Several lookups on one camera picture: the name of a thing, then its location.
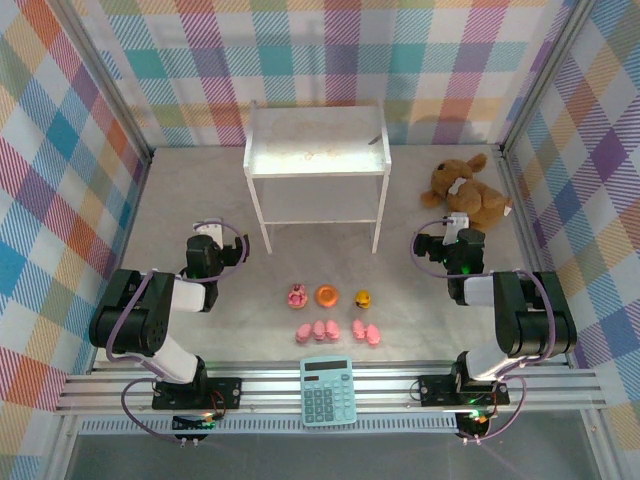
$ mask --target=teddy bear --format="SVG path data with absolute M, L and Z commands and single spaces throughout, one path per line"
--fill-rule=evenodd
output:
M 479 154 L 468 162 L 445 160 L 431 174 L 431 190 L 420 199 L 427 208 L 447 201 L 450 211 L 469 215 L 472 228 L 486 232 L 507 216 L 513 207 L 511 198 L 473 178 L 487 165 L 487 156 Z

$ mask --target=white floor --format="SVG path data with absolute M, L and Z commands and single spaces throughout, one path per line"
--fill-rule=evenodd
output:
M 448 297 L 446 281 L 413 266 L 409 241 L 417 226 L 445 213 L 444 207 L 426 210 L 419 202 L 432 169 L 445 158 L 467 160 L 480 151 L 491 158 L 490 147 L 392 148 L 376 255 L 371 254 L 368 225 L 355 224 L 277 227 L 274 253 L 269 256 L 242 171 L 241 148 L 160 149 L 123 266 L 178 272 L 186 263 L 192 224 L 223 217 L 249 234 L 251 256 L 241 271 L 220 282 L 220 296 L 210 313 L 172 314 L 170 332 L 187 350 L 208 362 L 299 360 L 337 353 L 360 361 L 451 360 L 493 338 L 493 310 L 457 306 Z M 493 163 L 478 178 L 501 188 Z M 487 269 L 523 265 L 512 222 L 510 216 L 487 235 Z M 433 227 L 431 233 L 443 230 Z M 294 282 L 304 283 L 311 293 L 320 284 L 331 283 L 341 300 L 330 310 L 311 299 L 304 309 L 291 310 L 285 297 Z M 371 292 L 373 305 L 368 311 L 353 305 L 359 289 Z M 350 324 L 356 316 L 380 328 L 379 346 L 353 340 Z M 301 324 L 329 318 L 342 328 L 337 343 L 296 344 L 294 333 Z

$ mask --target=light blue calculator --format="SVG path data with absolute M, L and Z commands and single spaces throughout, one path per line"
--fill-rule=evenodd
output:
M 356 397 L 349 357 L 301 360 L 300 391 L 305 427 L 355 423 Z

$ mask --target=pink figurine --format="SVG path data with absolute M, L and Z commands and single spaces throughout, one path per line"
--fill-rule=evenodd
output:
M 308 323 L 305 323 L 304 325 L 300 325 L 300 328 L 296 332 L 296 342 L 307 343 L 310 337 L 311 337 L 311 325 Z
M 327 322 L 327 337 L 329 337 L 329 340 L 333 341 L 340 338 L 340 327 L 338 327 L 338 324 L 333 320 L 329 320 Z
M 356 340 L 364 340 L 367 335 L 367 329 L 364 327 L 364 323 L 359 318 L 356 318 L 351 325 L 351 331 L 353 332 L 353 338 Z
M 304 288 L 304 285 L 300 283 L 294 283 L 291 287 L 291 291 L 289 295 L 287 295 L 287 303 L 291 308 L 300 309 L 307 304 L 307 291 Z
M 322 320 L 318 320 L 313 324 L 313 338 L 321 342 L 322 340 L 324 340 L 325 335 L 326 328 L 324 326 L 324 322 Z
M 380 343 L 380 330 L 375 325 L 369 325 L 367 328 L 367 343 L 376 346 Z

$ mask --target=white table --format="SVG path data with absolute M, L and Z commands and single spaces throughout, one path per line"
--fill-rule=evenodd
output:
M 275 225 L 310 223 L 368 223 L 376 253 L 391 171 L 380 105 L 253 104 L 244 171 L 269 254 Z

